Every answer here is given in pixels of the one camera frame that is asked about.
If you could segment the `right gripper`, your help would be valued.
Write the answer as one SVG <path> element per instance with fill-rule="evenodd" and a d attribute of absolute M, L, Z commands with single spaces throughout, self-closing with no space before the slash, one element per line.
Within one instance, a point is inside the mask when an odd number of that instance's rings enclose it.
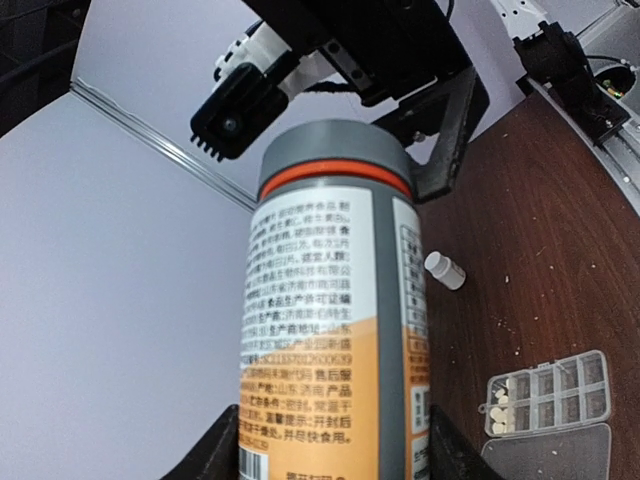
<path fill-rule="evenodd" d="M 416 203 L 454 187 L 489 96 L 445 13 L 430 0 L 247 0 L 298 59 L 319 53 L 366 107 L 402 100 L 374 124 L 403 147 L 435 135 L 424 164 L 410 161 Z"/>

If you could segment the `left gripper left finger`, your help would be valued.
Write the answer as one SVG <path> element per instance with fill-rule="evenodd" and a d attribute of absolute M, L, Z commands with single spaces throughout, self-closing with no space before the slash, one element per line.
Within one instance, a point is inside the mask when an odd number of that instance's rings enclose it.
<path fill-rule="evenodd" d="M 239 406 L 228 406 L 186 456 L 161 480 L 237 480 Z"/>

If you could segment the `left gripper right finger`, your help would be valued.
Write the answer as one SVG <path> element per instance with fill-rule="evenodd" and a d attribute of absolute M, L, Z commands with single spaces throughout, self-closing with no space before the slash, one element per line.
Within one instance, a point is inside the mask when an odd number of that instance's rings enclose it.
<path fill-rule="evenodd" d="M 503 480 L 436 404 L 430 407 L 431 480 Z"/>

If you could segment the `clear plastic pill organizer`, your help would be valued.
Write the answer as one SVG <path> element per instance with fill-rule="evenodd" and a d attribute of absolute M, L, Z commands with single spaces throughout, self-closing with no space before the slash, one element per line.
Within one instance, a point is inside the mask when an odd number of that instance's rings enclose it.
<path fill-rule="evenodd" d="M 502 378 L 510 380 L 509 423 L 505 434 L 494 435 L 491 389 Z M 603 352 L 496 375 L 478 412 L 489 437 L 481 456 L 504 479 L 610 478 L 611 392 Z"/>

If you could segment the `grey orange bottle cap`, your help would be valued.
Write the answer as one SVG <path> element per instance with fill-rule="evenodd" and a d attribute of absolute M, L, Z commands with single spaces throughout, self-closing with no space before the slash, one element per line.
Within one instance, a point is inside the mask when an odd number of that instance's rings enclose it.
<path fill-rule="evenodd" d="M 347 176 L 387 185 L 414 196 L 411 158 L 389 132 L 354 120 L 328 119 L 293 127 L 266 148 L 259 177 L 263 200 L 295 181 Z"/>

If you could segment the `amber bottle grey cap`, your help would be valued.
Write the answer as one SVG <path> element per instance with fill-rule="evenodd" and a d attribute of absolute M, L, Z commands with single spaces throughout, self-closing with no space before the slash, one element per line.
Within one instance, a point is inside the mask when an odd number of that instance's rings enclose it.
<path fill-rule="evenodd" d="M 429 477 L 414 203 L 347 176 L 295 181 L 259 199 L 241 323 L 240 478 Z"/>

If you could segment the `small white pill bottle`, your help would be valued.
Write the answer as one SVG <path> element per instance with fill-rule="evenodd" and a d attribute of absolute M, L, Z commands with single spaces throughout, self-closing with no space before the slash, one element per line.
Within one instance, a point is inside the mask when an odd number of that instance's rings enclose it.
<path fill-rule="evenodd" d="M 466 281 L 466 272 L 439 251 L 427 255 L 424 267 L 435 280 L 451 291 L 459 290 Z"/>

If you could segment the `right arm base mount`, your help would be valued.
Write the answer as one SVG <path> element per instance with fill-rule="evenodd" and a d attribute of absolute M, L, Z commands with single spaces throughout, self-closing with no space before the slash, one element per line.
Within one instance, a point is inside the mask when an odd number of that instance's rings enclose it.
<path fill-rule="evenodd" d="M 539 30 L 514 47 L 528 76 L 550 84 L 562 109 L 597 146 L 621 130 L 630 114 L 599 87 L 576 36 L 559 23 L 539 23 Z"/>

